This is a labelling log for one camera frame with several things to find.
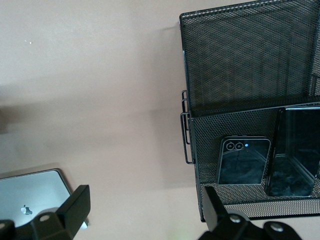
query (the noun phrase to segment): silver laptop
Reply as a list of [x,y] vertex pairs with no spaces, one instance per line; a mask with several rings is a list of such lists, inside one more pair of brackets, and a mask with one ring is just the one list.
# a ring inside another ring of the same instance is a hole
[[0,179],[0,219],[20,227],[39,214],[55,212],[70,194],[57,168]]

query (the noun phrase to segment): beige surface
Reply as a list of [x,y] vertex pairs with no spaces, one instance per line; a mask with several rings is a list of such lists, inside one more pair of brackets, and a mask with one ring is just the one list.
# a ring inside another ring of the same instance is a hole
[[179,14],[240,2],[1,1],[0,177],[61,168],[89,184],[78,240],[199,237]]

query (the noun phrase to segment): phone camera lens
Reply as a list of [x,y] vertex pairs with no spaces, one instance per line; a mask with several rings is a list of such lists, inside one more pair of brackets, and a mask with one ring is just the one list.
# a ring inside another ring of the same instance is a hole
[[228,142],[226,145],[227,150],[232,150],[235,148],[235,144],[233,142]]
[[237,150],[240,150],[244,147],[244,145],[241,143],[241,142],[238,142],[236,145],[235,145],[235,149]]

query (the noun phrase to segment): black smartphone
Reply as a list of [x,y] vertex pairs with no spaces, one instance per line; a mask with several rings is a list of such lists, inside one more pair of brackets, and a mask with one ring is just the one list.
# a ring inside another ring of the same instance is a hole
[[222,139],[217,183],[258,185],[264,175],[271,142],[264,136],[227,136]]
[[279,111],[266,193],[309,197],[320,163],[320,106]]

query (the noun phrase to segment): black mesh basket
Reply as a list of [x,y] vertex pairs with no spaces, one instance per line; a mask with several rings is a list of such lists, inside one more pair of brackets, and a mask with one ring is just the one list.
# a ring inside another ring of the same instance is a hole
[[279,108],[319,105],[319,10],[319,0],[266,0],[180,15],[187,86],[180,119],[202,221],[205,186],[252,220],[320,216],[319,179],[311,197],[268,196],[267,170],[261,185],[216,181],[223,137],[272,141]]
[[180,15],[192,117],[320,101],[318,0]]

